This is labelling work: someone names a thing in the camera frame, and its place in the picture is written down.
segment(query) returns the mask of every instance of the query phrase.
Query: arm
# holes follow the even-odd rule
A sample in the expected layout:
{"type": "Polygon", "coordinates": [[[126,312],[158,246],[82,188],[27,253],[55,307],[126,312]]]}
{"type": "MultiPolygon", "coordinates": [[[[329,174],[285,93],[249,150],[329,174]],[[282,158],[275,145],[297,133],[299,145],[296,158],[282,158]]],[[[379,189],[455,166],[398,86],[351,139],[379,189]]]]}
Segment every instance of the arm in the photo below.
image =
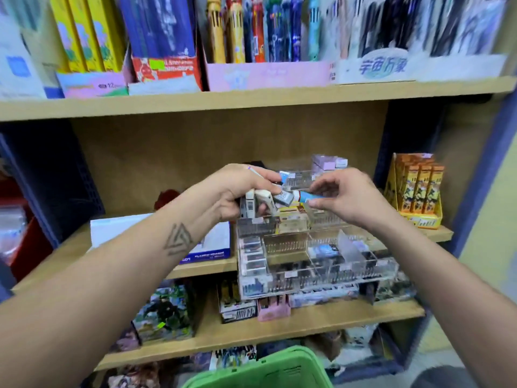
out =
{"type": "Polygon", "coordinates": [[[357,169],[327,173],[311,200],[381,240],[415,282],[454,349],[480,386],[517,385],[517,306],[402,218],[357,169]]]}
{"type": "Polygon", "coordinates": [[[160,281],[251,188],[275,172],[228,165],[117,238],[0,305],[0,377],[13,387],[78,386],[160,281]]]}

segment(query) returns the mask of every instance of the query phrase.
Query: yellow wall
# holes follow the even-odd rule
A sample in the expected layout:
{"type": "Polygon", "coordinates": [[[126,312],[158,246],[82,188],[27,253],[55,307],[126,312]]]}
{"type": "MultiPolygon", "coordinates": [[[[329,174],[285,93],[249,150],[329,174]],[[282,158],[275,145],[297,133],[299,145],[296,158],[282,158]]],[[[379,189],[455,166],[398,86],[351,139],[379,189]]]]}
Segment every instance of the yellow wall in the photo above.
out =
{"type": "MultiPolygon", "coordinates": [[[[500,289],[517,251],[517,136],[502,163],[479,217],[469,235],[460,261],[483,280],[500,289]]],[[[419,351],[451,346],[436,319],[425,333],[419,351]]]]}

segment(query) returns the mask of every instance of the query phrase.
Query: neon green price sticker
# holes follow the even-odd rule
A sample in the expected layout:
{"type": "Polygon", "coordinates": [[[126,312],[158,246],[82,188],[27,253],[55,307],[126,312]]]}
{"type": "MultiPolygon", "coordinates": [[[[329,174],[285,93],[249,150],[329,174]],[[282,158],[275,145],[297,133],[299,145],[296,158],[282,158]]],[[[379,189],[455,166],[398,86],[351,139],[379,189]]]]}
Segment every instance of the neon green price sticker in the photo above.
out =
{"type": "Polygon", "coordinates": [[[151,69],[156,69],[158,71],[165,71],[165,61],[164,60],[156,60],[154,58],[150,58],[149,66],[151,67],[151,69]]]}

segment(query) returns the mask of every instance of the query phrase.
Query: green basket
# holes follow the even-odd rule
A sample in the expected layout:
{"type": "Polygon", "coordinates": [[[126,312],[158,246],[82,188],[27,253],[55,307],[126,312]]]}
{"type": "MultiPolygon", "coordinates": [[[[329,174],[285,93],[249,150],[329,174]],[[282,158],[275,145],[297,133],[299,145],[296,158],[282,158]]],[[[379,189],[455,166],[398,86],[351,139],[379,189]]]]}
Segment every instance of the green basket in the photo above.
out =
{"type": "Polygon", "coordinates": [[[292,346],[238,368],[203,372],[184,388],[332,388],[323,365],[307,347],[292,346]]]}

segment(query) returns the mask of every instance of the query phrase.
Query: shelf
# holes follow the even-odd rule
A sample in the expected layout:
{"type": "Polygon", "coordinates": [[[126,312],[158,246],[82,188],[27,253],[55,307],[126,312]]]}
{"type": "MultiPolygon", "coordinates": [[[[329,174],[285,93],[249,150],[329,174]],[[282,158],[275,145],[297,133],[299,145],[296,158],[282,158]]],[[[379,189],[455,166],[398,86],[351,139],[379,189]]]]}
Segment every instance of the shelf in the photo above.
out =
{"type": "Polygon", "coordinates": [[[138,350],[108,354],[100,361],[96,370],[424,315],[424,309],[414,300],[378,306],[372,306],[365,300],[353,300],[293,309],[291,317],[265,323],[253,318],[221,324],[217,299],[213,292],[207,297],[203,316],[193,338],[159,342],[138,350]]]}
{"type": "Polygon", "coordinates": [[[478,81],[364,83],[174,95],[0,101],[0,122],[502,93],[512,92],[516,82],[517,77],[505,76],[478,81]]]}
{"type": "MultiPolygon", "coordinates": [[[[421,231],[434,242],[449,241],[453,235],[453,232],[445,226],[440,226],[437,230],[421,229],[421,231]]],[[[384,245],[376,238],[374,238],[373,241],[368,242],[368,244],[372,250],[381,250],[385,248],[384,245]]],[[[28,274],[20,283],[18,283],[13,288],[14,292],[23,291],[25,288],[30,287],[37,282],[50,278],[81,258],[81,256],[83,256],[91,246],[90,225],[87,223],[81,226],[81,228],[63,242],[59,248],[42,261],[42,263],[28,274]]],[[[236,270],[237,257],[232,256],[229,259],[179,265],[172,270],[172,272],[167,276],[167,279],[218,274],[236,270]]]]}

